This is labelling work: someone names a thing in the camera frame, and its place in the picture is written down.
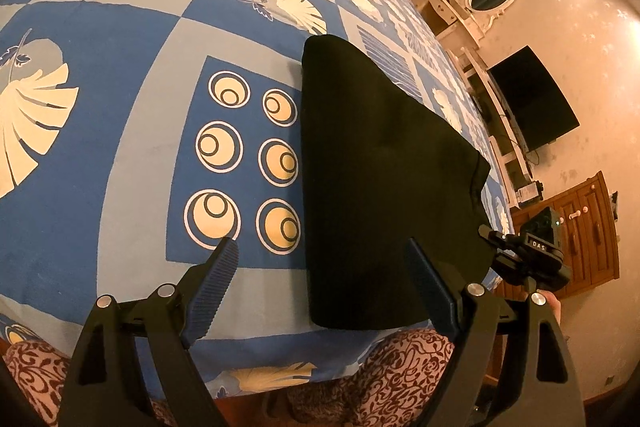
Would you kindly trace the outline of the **person's right hand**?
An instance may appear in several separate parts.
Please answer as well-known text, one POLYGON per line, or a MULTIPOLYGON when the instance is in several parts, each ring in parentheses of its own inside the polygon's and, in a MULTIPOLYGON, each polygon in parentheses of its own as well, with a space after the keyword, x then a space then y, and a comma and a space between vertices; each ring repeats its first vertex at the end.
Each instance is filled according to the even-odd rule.
POLYGON ((546 303, 552 311, 555 321, 561 324, 562 303, 551 291, 543 291, 539 289, 538 293, 544 296, 546 303))

